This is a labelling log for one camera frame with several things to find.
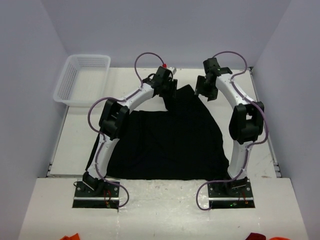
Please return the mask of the black t shirt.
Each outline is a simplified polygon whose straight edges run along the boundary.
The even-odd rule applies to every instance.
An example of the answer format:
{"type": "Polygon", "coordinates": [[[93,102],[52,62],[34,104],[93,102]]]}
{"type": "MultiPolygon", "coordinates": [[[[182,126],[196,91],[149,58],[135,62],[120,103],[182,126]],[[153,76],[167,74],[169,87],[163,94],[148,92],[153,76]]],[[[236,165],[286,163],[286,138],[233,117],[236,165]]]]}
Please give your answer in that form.
{"type": "Polygon", "coordinates": [[[222,132],[190,85],[165,98],[165,111],[131,111],[106,176],[127,180],[222,180],[229,161],[222,132]]]}

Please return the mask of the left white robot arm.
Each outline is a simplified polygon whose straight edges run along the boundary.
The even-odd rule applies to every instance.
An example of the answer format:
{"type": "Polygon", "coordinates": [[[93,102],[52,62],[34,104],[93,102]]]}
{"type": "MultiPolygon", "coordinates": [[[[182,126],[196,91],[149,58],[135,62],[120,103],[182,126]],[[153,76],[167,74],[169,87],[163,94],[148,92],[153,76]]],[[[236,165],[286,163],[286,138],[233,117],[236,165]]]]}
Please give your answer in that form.
{"type": "Polygon", "coordinates": [[[107,175],[108,162],[113,150],[124,137],[129,127],[130,113],[145,101],[160,96],[173,98],[176,95],[178,80],[174,79],[177,69],[175,67],[160,66],[156,73],[143,79],[140,87],[121,99],[103,97],[96,101],[89,109],[87,120],[90,128],[98,133],[92,148],[82,181],[86,190],[92,196],[97,197],[103,193],[107,175]],[[104,107],[98,121],[99,129],[95,129],[91,123],[93,108],[104,101],[104,107]]]}

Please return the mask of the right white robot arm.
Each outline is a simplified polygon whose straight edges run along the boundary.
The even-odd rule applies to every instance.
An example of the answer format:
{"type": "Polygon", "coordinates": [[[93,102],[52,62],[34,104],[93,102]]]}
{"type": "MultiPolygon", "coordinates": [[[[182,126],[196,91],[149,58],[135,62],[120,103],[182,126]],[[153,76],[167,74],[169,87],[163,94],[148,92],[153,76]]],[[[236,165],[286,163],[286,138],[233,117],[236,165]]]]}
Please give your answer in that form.
{"type": "Polygon", "coordinates": [[[218,98],[221,92],[232,107],[229,122],[229,135],[233,140],[233,149],[229,167],[228,179],[208,181],[206,185],[223,184],[223,191],[233,197],[247,183],[247,165],[250,151],[263,132],[264,104],[248,97],[241,87],[234,82],[233,72],[229,67],[220,67],[215,57],[203,62],[204,76],[198,76],[195,95],[202,95],[208,101],[218,98]]]}

